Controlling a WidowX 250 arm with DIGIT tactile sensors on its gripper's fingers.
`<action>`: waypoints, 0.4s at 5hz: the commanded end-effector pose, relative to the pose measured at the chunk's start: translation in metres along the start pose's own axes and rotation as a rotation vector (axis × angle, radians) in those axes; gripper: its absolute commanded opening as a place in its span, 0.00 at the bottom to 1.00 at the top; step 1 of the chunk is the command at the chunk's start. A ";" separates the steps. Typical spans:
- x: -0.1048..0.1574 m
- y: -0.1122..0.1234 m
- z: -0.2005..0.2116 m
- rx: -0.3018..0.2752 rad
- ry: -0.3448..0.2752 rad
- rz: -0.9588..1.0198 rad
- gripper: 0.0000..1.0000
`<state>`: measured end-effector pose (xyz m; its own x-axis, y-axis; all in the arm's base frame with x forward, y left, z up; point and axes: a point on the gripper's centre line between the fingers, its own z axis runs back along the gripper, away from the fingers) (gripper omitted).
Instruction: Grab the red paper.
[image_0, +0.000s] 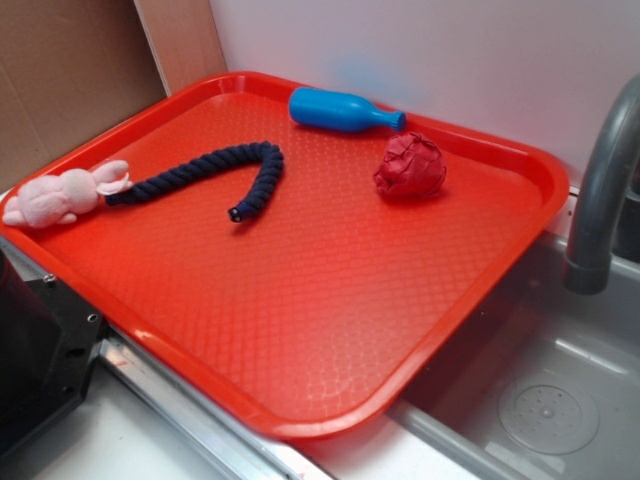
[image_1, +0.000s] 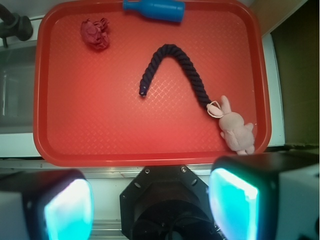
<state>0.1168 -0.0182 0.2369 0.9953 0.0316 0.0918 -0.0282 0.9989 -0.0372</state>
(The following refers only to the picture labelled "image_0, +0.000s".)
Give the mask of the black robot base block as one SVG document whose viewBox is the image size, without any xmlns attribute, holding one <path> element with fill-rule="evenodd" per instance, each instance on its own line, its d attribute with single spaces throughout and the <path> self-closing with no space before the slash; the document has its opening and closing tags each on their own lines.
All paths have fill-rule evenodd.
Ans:
<svg viewBox="0 0 640 480">
<path fill-rule="evenodd" d="M 2 459 L 84 401 L 104 329 L 66 283 L 25 280 L 1 256 Z"/>
</svg>

